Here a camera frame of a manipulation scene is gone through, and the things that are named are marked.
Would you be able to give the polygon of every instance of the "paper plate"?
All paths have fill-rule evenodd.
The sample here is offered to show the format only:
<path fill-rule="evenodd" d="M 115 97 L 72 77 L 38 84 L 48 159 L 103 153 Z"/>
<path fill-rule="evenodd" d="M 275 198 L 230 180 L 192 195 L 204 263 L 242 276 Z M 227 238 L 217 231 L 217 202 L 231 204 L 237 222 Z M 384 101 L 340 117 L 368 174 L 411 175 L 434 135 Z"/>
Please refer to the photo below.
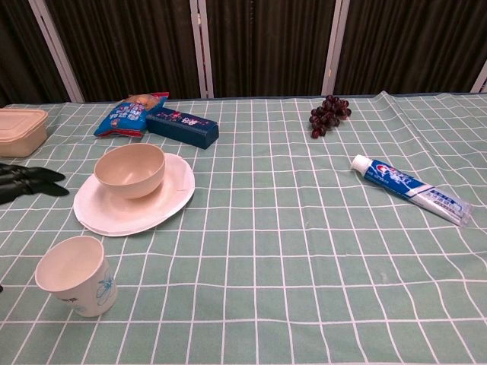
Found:
<path fill-rule="evenodd" d="M 94 175 L 88 177 L 73 204 L 78 221 L 103 236 L 128 236 L 157 226 L 178 212 L 195 191 L 195 177 L 181 157 L 175 154 L 165 157 L 163 185 L 142 198 L 119 198 L 108 192 Z"/>

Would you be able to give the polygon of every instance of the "blue box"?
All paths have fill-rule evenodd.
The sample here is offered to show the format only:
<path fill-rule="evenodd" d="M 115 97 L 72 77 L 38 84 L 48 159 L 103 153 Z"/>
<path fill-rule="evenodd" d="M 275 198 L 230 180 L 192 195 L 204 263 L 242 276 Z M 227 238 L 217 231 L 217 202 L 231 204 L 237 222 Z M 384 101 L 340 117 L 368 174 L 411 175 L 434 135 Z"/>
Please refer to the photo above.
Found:
<path fill-rule="evenodd" d="M 218 138 L 218 124 L 198 116 L 158 108 L 147 115 L 147 130 L 176 141 L 208 148 Z"/>

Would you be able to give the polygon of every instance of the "paper cup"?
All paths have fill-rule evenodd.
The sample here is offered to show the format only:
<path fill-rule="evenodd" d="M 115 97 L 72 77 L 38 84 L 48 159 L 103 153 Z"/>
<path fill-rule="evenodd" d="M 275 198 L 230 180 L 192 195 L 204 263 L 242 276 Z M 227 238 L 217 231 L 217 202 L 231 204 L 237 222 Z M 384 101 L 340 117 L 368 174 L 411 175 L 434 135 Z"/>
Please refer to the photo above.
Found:
<path fill-rule="evenodd" d="M 35 276 L 38 287 L 80 316 L 99 316 L 116 299 L 116 284 L 103 245 L 90 236 L 72 237 L 55 245 L 37 264 Z"/>

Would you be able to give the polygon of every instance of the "dark curtain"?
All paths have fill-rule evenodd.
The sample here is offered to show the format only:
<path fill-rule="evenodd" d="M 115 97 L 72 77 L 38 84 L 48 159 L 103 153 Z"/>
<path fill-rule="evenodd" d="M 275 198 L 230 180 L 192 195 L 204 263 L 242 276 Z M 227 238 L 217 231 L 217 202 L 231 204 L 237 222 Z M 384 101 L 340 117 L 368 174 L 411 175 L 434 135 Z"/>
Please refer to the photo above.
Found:
<path fill-rule="evenodd" d="M 68 101 L 28 0 L 0 0 L 0 107 Z"/>
<path fill-rule="evenodd" d="M 216 97 L 319 95 L 334 0 L 207 0 Z"/>
<path fill-rule="evenodd" d="M 334 91 L 470 92 L 486 59 L 486 0 L 352 0 Z"/>
<path fill-rule="evenodd" d="M 188 1 L 47 0 L 86 101 L 199 97 Z"/>

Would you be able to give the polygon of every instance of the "bowl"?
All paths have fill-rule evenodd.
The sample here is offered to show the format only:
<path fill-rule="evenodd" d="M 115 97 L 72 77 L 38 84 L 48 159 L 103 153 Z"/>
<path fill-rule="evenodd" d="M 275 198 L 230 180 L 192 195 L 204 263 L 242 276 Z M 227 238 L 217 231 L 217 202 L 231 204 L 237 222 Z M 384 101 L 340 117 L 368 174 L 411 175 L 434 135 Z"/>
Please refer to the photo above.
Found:
<path fill-rule="evenodd" d="M 117 147 L 102 156 L 94 175 L 102 186 L 120 198 L 141 198 L 164 181 L 164 152 L 149 143 Z"/>

